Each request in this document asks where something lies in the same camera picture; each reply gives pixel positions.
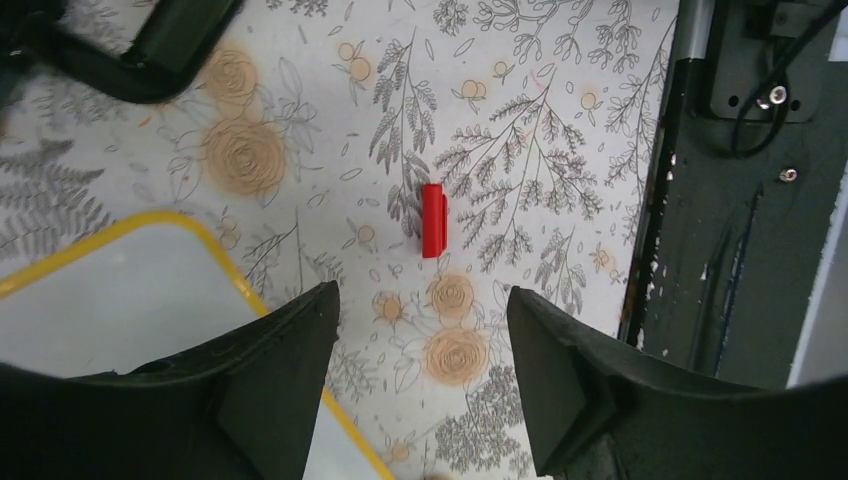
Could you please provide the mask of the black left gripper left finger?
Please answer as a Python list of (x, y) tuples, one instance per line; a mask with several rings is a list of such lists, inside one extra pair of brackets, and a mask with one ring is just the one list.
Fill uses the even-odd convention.
[(127, 374), (1, 368), (5, 479), (299, 479), (340, 316), (323, 282)]

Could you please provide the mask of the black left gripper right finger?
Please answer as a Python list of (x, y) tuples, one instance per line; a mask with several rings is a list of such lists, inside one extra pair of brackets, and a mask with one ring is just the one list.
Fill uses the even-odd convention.
[(510, 291), (507, 321), (539, 476), (843, 479), (847, 381), (784, 390), (724, 382), (652, 357)]

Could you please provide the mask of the yellow framed whiteboard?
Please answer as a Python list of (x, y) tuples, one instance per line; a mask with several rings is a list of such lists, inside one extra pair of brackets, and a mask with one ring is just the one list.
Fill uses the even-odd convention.
[[(2, 280), (1, 368), (127, 374), (273, 311), (200, 223), (135, 215)], [(324, 386), (299, 479), (388, 477)]]

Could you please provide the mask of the red marker cap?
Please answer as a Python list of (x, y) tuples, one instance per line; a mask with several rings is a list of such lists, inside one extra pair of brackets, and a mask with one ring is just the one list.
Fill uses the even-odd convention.
[(440, 184), (424, 184), (421, 195), (421, 254), (425, 259), (438, 258), (447, 249), (447, 196)]

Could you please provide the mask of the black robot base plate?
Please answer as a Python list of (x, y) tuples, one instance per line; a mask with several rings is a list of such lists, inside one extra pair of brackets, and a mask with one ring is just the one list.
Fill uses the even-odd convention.
[(678, 367), (793, 383), (845, 222), (847, 5), (684, 1), (618, 336)]

